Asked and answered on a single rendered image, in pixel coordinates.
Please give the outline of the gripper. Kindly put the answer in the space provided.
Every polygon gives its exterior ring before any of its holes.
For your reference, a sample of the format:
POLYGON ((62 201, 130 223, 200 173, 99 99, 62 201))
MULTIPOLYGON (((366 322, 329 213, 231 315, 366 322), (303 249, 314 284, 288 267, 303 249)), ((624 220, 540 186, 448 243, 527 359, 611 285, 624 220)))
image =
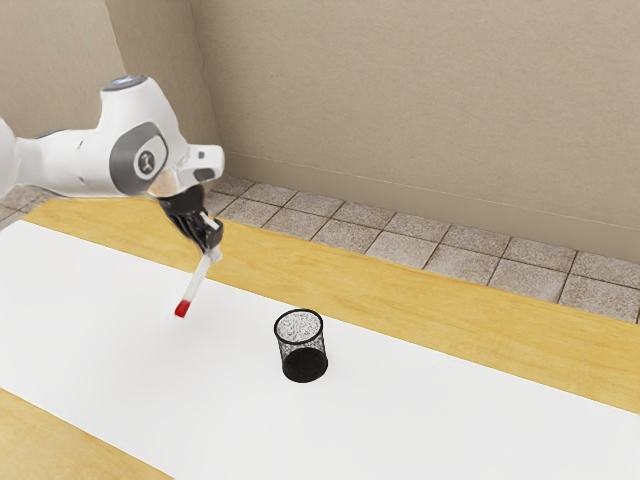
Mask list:
POLYGON ((202 253, 216 248, 223 238, 223 223, 208 216, 204 208, 204 187, 191 186, 183 192, 158 197, 157 201, 171 223, 202 253))

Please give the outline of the white pen with red cap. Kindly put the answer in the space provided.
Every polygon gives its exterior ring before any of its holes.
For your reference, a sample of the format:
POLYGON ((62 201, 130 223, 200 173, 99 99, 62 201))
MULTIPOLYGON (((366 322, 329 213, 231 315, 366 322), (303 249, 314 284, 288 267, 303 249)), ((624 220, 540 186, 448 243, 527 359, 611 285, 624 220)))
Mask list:
POLYGON ((194 300, 198 289, 205 279, 209 268, 222 259, 222 252, 219 246, 205 252, 201 260, 199 261, 195 271, 192 274, 191 280, 186 288, 186 291, 181 298, 180 302, 174 310, 174 315, 179 318, 184 318, 194 300))

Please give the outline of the black mesh pen holder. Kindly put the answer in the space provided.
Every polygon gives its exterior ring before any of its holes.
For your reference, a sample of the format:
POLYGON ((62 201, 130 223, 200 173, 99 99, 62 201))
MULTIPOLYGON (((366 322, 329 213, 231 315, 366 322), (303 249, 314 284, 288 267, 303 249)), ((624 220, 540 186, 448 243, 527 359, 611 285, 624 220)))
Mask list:
POLYGON ((282 371, 296 383, 309 383, 321 378, 329 360, 324 342, 323 318, 311 309, 292 309, 274 323, 282 371))

